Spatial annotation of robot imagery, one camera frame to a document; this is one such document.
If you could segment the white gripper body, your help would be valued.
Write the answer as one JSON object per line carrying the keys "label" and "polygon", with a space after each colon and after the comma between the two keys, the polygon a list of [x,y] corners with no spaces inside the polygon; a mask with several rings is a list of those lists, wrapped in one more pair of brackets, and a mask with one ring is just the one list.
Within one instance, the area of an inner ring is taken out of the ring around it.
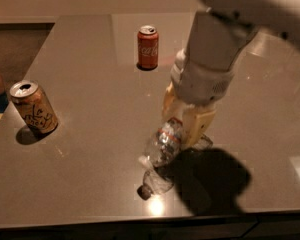
{"label": "white gripper body", "polygon": [[180,50],[171,69],[176,96],[186,104],[208,106],[222,99],[234,77],[232,70],[218,70],[192,61]]}

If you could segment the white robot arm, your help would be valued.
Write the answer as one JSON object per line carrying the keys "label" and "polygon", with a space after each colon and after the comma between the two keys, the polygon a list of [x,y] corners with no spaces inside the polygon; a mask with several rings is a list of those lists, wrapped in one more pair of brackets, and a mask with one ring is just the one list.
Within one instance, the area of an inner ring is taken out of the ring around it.
{"label": "white robot arm", "polygon": [[166,146],[197,144],[234,76],[241,51],[264,27],[300,50],[300,0],[201,0],[187,45],[171,69],[162,117]]}

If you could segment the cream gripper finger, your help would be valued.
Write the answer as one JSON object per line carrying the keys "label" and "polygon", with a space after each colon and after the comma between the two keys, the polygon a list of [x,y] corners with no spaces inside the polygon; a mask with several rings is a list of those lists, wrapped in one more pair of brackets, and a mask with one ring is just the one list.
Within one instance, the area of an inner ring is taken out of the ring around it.
{"label": "cream gripper finger", "polygon": [[189,106],[182,115],[183,135],[182,148],[187,149],[198,143],[210,126],[216,114],[215,105]]}
{"label": "cream gripper finger", "polygon": [[185,108],[186,104],[177,97],[174,86],[172,83],[170,83],[164,94],[162,105],[162,121],[167,122],[172,118],[176,118],[180,122],[183,122]]}

